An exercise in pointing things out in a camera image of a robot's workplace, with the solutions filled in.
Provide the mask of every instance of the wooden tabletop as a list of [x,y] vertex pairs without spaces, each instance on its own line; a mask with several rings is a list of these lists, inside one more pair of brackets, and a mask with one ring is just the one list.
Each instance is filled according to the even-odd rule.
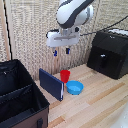
[[36,82],[50,103],[48,128],[110,128],[128,102],[128,75],[113,80],[85,64],[70,71],[69,80],[80,81],[84,89],[75,96],[69,94],[65,86],[61,102]]

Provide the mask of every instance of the blue plastic bowl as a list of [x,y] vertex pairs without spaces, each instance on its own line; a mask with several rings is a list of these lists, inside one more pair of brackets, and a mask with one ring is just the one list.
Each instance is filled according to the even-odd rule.
[[67,91],[72,95],[79,95],[84,86],[79,81],[71,80],[66,83]]

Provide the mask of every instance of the red cup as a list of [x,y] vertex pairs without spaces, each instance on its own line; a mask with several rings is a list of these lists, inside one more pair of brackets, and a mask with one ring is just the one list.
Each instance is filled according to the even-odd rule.
[[62,82],[67,83],[69,76],[70,76],[70,71],[68,71],[68,70],[60,71],[60,77],[61,77]]

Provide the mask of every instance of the black cable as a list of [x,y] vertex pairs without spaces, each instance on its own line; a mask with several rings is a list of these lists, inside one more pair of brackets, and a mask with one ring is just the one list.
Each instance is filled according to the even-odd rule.
[[[119,24],[120,22],[122,22],[123,20],[125,20],[125,19],[127,19],[127,18],[128,18],[128,15],[127,15],[126,17],[124,17],[122,20],[116,22],[115,24],[113,24],[113,25],[111,25],[111,26],[108,26],[108,27],[106,27],[106,28],[103,28],[103,29],[101,29],[101,30],[98,30],[98,31],[103,31],[103,30],[105,30],[105,29],[111,28],[111,27],[113,27],[113,26]],[[97,33],[98,31],[92,32],[92,33],[86,33],[86,34],[83,34],[83,35],[80,35],[80,36],[90,35],[90,34],[93,34],[93,33]]]

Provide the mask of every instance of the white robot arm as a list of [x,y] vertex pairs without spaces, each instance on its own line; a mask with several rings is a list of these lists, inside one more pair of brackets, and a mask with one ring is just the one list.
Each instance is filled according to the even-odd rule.
[[77,26],[90,22],[93,17],[94,0],[60,0],[56,19],[61,29],[50,30],[47,46],[55,48],[70,46],[79,42],[79,28]]
[[79,26],[89,22],[93,17],[94,0],[60,0],[57,22],[63,29]]

